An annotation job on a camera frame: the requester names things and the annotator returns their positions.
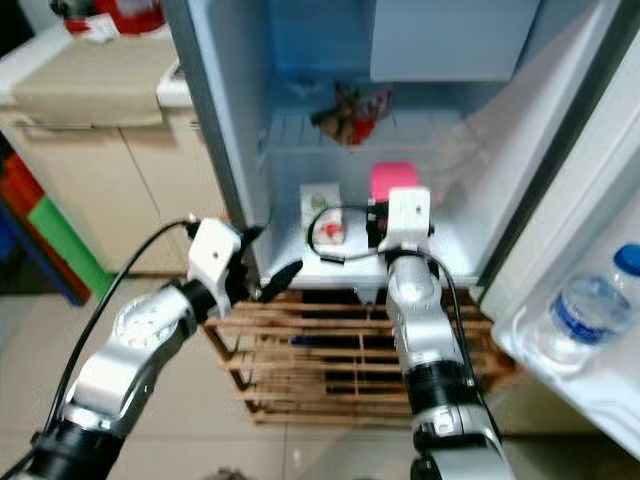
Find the white green carton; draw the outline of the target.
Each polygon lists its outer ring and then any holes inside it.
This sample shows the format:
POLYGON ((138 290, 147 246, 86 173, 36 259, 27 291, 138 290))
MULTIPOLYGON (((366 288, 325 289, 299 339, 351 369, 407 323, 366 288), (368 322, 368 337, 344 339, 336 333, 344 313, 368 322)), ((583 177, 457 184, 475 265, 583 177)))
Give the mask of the white green carton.
POLYGON ((346 242, 337 182, 302 184, 300 187, 300 224, 310 228, 312 243, 316 246, 338 246, 346 242))

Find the pink box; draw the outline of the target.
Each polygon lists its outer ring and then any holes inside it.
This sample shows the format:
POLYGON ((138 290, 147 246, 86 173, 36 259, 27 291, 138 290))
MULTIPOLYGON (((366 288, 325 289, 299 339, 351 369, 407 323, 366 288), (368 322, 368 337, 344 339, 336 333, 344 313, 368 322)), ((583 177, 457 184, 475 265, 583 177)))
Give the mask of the pink box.
POLYGON ((394 188, 419 187, 419 169, 411 161, 376 163, 370 169, 370 204, 384 204, 394 188))

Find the small grey fridge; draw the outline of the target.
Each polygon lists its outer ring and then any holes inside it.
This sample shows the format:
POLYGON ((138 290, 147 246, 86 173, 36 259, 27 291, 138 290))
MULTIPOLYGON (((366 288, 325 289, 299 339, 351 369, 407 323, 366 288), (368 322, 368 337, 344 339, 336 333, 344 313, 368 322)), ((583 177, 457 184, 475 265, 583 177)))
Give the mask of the small grey fridge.
POLYGON ((430 252, 466 287, 486 287, 579 131, 588 83, 620 38, 621 0, 541 0, 515 74, 506 82, 376 82, 370 78, 376 0, 165 0, 180 69, 209 142, 230 219, 265 227, 246 250, 261 279, 303 260, 296 288, 379 288, 387 270, 364 259, 364 221, 346 214, 344 265, 317 259, 300 224, 302 184, 337 182, 343 204, 370 200, 370 169, 408 160, 433 195, 430 252), (333 84, 390 86, 390 114, 356 147, 312 127, 335 104, 333 84), (504 120, 500 165, 479 178, 426 183, 436 129, 479 109, 504 120))

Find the fridge door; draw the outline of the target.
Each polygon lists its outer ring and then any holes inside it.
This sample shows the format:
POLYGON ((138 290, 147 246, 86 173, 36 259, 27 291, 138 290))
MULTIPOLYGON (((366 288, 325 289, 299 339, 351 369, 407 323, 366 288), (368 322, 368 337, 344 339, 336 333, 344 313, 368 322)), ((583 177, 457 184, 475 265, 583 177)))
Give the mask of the fridge door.
POLYGON ((608 67, 588 83, 579 131, 540 193, 483 298, 494 338, 532 378, 620 442, 640 442, 640 323, 579 371, 532 355, 527 333, 577 271, 640 244, 640 0, 621 0, 622 33, 604 42, 608 67))

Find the red kitchen appliance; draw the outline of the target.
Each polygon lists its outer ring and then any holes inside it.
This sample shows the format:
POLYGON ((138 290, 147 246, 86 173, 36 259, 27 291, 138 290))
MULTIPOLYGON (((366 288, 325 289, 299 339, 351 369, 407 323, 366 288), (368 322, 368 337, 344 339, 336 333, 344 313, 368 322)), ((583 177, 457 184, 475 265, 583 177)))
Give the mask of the red kitchen appliance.
POLYGON ((109 14, 120 35, 145 35, 166 23, 161 0, 49 0, 49 6, 73 35, 84 18, 97 14, 109 14))

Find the kitchen counter with stove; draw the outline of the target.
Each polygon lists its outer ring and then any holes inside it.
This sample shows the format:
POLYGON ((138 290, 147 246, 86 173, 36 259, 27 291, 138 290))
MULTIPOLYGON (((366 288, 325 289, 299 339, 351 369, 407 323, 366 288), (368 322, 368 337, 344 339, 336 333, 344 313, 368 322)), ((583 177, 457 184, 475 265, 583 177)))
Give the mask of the kitchen counter with stove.
POLYGON ((52 26, 3 56, 0 127, 102 268, 116 271, 164 223, 124 134, 95 125, 42 127, 19 113, 10 93, 70 41, 52 26))

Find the white paper tag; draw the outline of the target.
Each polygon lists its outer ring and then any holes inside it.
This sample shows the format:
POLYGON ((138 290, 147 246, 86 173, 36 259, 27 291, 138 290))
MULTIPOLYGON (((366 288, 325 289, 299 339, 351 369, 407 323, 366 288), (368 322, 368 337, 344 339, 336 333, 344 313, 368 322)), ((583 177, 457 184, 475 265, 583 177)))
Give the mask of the white paper tag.
POLYGON ((82 20, 83 29, 78 33, 79 40, 91 44, 108 44, 120 36, 113 18, 109 14, 97 14, 82 20))

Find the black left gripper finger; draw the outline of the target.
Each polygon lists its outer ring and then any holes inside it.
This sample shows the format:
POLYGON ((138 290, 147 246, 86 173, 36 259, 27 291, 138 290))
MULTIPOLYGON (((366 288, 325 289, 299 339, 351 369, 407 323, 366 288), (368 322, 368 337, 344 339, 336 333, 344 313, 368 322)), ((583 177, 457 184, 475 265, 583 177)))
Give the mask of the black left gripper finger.
POLYGON ((303 266, 305 266, 305 261, 301 259, 294 260, 271 275, 268 282, 262 284, 261 302, 270 303, 276 296, 279 296, 280 293, 287 291, 289 285, 291 285, 294 278, 300 273, 303 266))

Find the blue board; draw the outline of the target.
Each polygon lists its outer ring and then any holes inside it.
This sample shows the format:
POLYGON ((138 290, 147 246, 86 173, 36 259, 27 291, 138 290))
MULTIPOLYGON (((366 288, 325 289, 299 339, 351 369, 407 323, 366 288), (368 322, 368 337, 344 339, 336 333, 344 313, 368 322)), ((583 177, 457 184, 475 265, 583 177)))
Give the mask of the blue board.
POLYGON ((59 269, 55 255, 45 248, 35 230, 1 204, 1 292, 59 294, 73 307, 82 307, 91 293, 72 273, 59 269))

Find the orange board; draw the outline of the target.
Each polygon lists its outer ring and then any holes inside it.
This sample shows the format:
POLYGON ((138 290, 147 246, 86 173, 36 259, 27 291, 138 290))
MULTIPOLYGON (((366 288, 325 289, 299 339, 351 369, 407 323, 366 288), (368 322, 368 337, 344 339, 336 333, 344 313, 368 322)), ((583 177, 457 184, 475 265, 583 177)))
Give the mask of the orange board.
POLYGON ((0 195, 33 242, 45 253, 55 253, 44 234, 28 219, 35 207, 45 200, 45 192, 17 152, 6 151, 1 160, 0 195))

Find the clear plastic bag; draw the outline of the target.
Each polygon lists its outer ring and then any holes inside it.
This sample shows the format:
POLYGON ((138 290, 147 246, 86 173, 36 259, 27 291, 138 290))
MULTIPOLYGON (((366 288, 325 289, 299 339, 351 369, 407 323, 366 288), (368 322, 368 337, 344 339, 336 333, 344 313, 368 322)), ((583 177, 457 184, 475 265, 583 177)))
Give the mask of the clear plastic bag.
POLYGON ((457 115, 431 137, 426 183, 444 184, 479 178, 500 165, 500 136, 504 120, 489 108, 457 115))

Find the red green produce bag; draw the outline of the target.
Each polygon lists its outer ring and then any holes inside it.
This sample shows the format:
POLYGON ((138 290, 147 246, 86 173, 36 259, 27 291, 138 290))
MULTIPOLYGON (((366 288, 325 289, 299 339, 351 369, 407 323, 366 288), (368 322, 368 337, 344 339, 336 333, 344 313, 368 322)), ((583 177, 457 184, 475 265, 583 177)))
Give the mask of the red green produce bag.
POLYGON ((335 82, 333 99, 333 106, 314 111, 308 116, 308 122, 338 145, 356 147, 362 145, 380 120, 390 114, 394 90, 390 86, 380 86, 371 93, 362 93, 353 84, 335 82))

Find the green board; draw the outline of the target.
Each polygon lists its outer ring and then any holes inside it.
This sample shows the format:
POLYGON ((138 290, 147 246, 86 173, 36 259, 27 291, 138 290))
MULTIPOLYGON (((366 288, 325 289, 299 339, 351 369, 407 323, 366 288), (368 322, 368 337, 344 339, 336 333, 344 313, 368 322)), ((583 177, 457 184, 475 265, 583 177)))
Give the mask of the green board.
POLYGON ((42 197, 29 210, 26 219, 50 244, 59 259, 76 274, 76 278, 86 285, 88 291, 93 294, 105 294, 108 291, 113 275, 102 268, 49 196, 42 197))

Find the grey freezer compartment flap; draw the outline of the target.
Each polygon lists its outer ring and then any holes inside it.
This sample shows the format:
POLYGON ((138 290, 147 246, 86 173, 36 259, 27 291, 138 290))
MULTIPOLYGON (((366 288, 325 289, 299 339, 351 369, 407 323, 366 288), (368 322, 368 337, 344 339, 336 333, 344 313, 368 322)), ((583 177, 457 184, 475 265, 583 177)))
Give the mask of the grey freezer compartment flap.
POLYGON ((541 0, 376 0, 376 82, 506 82, 541 0))

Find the blue labelled water bottle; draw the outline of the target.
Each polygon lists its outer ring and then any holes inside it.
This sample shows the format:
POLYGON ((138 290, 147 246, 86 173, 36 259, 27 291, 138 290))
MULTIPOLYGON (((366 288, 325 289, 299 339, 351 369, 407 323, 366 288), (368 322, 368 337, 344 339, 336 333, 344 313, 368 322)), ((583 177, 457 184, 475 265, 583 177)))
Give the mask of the blue labelled water bottle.
POLYGON ((640 323, 640 244, 622 244, 605 262, 576 271, 530 326, 535 360, 559 374, 581 369, 640 323))

